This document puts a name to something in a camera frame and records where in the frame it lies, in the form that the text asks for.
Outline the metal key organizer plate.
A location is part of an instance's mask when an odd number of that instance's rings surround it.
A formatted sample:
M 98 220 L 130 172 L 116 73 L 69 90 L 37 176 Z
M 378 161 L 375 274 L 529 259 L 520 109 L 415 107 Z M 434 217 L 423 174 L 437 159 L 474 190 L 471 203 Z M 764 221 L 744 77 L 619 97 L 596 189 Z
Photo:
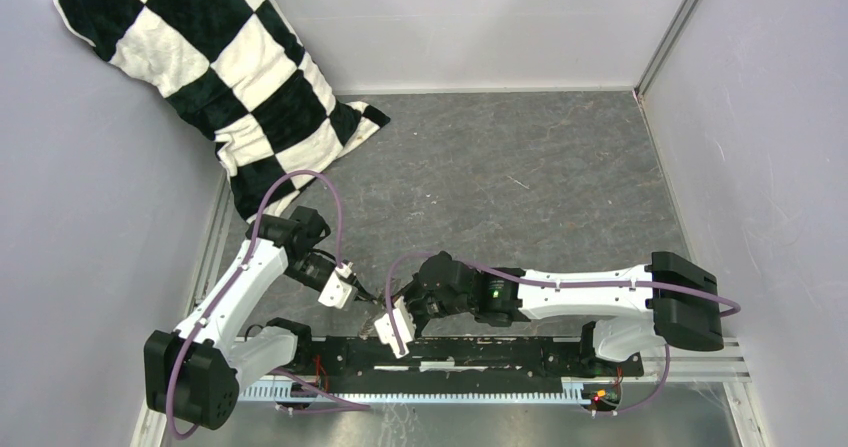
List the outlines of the metal key organizer plate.
M 366 318 L 362 323 L 357 336 L 362 339 L 377 337 L 375 322 L 385 315 L 385 298 L 378 294 L 373 300 L 366 302 Z

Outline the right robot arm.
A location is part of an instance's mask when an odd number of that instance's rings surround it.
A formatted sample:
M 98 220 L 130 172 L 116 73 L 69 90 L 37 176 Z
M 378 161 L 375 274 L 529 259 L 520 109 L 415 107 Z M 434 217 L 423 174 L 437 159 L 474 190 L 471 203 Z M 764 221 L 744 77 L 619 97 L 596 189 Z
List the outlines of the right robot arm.
M 652 253 L 647 264 L 578 273 L 493 268 L 439 252 L 426 256 L 410 284 L 385 297 L 386 313 L 375 325 L 398 358 L 436 318 L 468 313 L 480 323 L 509 327 L 553 317 L 594 317 L 577 349 L 580 367 L 591 375 L 662 345 L 719 351 L 723 318 L 740 310 L 719 296 L 713 274 L 668 251 Z

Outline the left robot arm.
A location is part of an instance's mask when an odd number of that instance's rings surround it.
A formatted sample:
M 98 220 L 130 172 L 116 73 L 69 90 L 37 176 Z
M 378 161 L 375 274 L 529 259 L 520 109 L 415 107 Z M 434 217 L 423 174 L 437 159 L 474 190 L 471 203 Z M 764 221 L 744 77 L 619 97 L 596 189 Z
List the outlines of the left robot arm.
M 198 427 L 220 428 L 238 395 L 283 367 L 302 374 L 316 359 L 309 326 L 281 318 L 245 340 L 239 332 L 271 284 L 286 276 L 319 294 L 321 305 L 346 309 L 375 301 L 353 273 L 318 249 L 331 233 L 317 210 L 299 206 L 287 218 L 262 216 L 224 276 L 172 331 L 156 330 L 143 349 L 148 408 Z

